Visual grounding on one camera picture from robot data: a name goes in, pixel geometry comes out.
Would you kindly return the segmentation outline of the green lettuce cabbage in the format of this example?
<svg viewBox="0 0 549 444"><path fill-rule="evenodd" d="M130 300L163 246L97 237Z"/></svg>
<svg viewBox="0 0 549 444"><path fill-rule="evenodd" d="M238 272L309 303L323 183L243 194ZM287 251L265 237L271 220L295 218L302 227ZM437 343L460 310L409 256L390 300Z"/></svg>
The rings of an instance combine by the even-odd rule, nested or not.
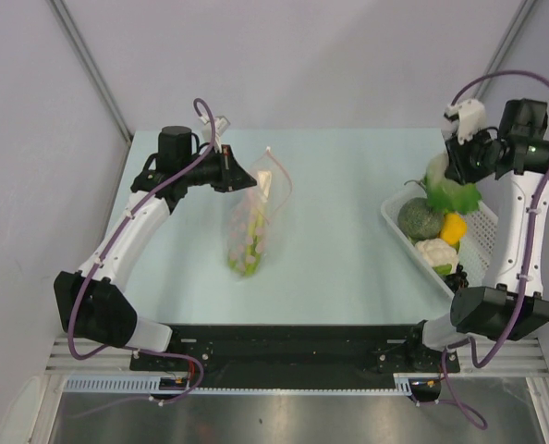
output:
<svg viewBox="0 0 549 444"><path fill-rule="evenodd" d="M441 213L466 215L479 210L482 195L473 183L461 185L445 175L448 155L438 154L428 163L423 184L428 204Z"/></svg>

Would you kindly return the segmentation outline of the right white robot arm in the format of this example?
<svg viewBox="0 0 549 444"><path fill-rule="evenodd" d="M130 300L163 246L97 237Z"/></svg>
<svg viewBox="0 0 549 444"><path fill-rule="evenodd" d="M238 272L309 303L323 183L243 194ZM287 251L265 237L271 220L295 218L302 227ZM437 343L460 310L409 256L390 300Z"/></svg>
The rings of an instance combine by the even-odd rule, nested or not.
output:
<svg viewBox="0 0 549 444"><path fill-rule="evenodd" d="M497 231L482 284L456 292L448 314L428 321L422 339L405 348L407 364L426 371L445 348L468 335L497 344L519 340L549 322L543 298L541 254L549 209L547 104L506 103L497 132L489 132L484 105L467 99L445 109L454 125L445 140L445 175L461 185L494 177L502 192Z"/></svg>

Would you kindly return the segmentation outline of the yellow bell pepper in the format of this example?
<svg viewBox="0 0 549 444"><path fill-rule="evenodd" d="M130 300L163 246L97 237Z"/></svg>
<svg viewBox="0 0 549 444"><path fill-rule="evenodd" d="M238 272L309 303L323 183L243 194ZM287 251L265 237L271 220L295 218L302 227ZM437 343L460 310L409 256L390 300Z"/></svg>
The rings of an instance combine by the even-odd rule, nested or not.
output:
<svg viewBox="0 0 549 444"><path fill-rule="evenodd" d="M456 245L467 233L467 223L457 213L445 214L439 238L449 245Z"/></svg>

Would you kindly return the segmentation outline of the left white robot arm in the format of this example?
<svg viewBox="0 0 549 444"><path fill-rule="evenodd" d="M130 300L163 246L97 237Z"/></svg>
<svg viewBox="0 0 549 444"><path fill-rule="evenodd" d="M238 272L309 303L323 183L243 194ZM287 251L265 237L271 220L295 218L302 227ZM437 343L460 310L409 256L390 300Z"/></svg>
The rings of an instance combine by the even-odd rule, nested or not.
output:
<svg viewBox="0 0 549 444"><path fill-rule="evenodd" d="M94 253L73 273L62 271L54 293L63 330L105 347L151 351L165 370L177 367L183 348L171 327L137 314L125 290L134 265L156 230L174 213L189 188L221 193L256 186L230 146L201 143L191 129L168 126L130 187L128 202Z"/></svg>

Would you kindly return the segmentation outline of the clear pink zip top bag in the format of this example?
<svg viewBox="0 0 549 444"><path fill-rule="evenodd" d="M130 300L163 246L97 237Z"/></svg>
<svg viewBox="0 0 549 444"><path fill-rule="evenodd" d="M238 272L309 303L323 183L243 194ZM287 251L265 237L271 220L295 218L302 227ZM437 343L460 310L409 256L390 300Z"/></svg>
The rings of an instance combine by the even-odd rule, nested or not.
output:
<svg viewBox="0 0 549 444"><path fill-rule="evenodd" d="M225 219L225 259L240 278L254 276L283 234L283 220L294 185L271 147L253 162L257 185L239 191Z"/></svg>

